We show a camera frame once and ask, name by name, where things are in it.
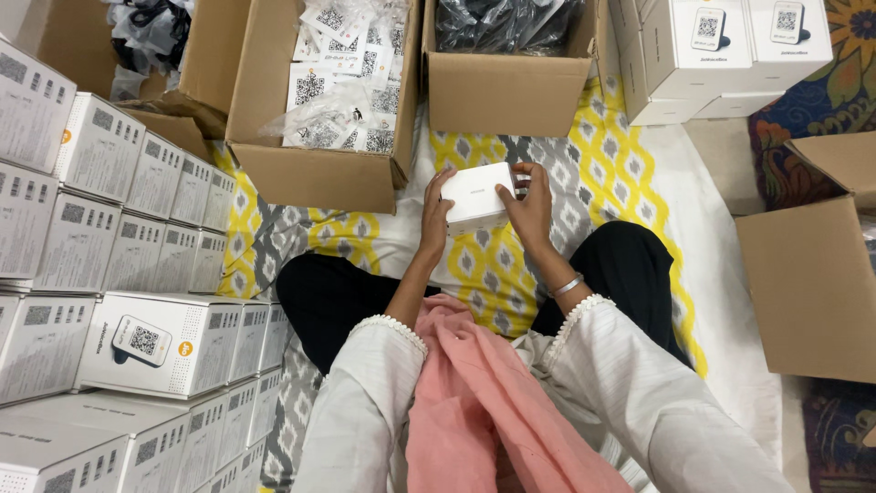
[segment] white kurta sleeve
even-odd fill
[[[426,351],[391,317],[366,318],[350,332],[311,410],[292,492],[386,491]]]
[[[662,493],[793,493],[705,382],[601,296],[569,314],[546,363]]]

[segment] black pants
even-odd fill
[[[672,330],[672,262],[651,231],[621,221],[597,228],[569,261],[594,292],[611,298],[651,340],[689,367]],[[306,254],[280,271],[277,295],[304,353],[325,375],[353,327],[382,314],[398,286],[399,280],[368,274],[344,258]],[[439,292],[429,287],[426,296]],[[533,330],[556,335],[564,320],[556,301],[548,299]]]

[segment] pink scarf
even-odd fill
[[[499,440],[528,493],[632,491],[465,304],[426,298],[416,332],[429,353],[410,411],[411,493],[496,491]]]

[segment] silver bangle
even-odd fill
[[[554,291],[553,293],[548,292],[547,295],[552,297],[552,298],[556,298],[559,295],[562,295],[563,293],[568,292],[570,289],[574,288],[578,284],[584,282],[584,275],[581,274],[580,272],[577,272],[576,274],[577,274],[577,276],[575,277],[575,279],[572,280],[572,282],[570,282],[569,284],[566,284],[562,288],[559,288],[557,291]]]

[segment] lace trim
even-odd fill
[[[575,308],[572,309],[572,312],[569,313],[569,316],[566,317],[566,321],[562,323],[562,328],[559,333],[556,334],[556,339],[551,343],[550,349],[547,351],[547,358],[545,358],[546,366],[548,371],[553,369],[554,363],[556,362],[557,357],[560,355],[560,351],[563,346],[566,345],[566,339],[569,338],[569,332],[572,330],[572,325],[576,324],[578,320],[583,317],[584,312],[593,308],[594,306],[600,303],[608,303],[611,306],[614,306],[614,302],[608,298],[602,297],[602,295],[592,294],[588,296],[586,299],[581,300]]]
[[[395,318],[390,317],[389,315],[375,315],[373,317],[368,317],[365,320],[356,324],[353,327],[353,330],[350,331],[350,335],[353,335],[353,332],[367,327],[369,325],[389,325],[395,332],[405,336],[405,339],[411,341],[411,343],[420,350],[423,354],[423,359],[426,359],[426,355],[429,354],[428,349],[426,348],[426,343],[423,342],[423,339],[420,339],[420,336],[413,333],[411,329],[407,327],[407,325],[402,324]]]

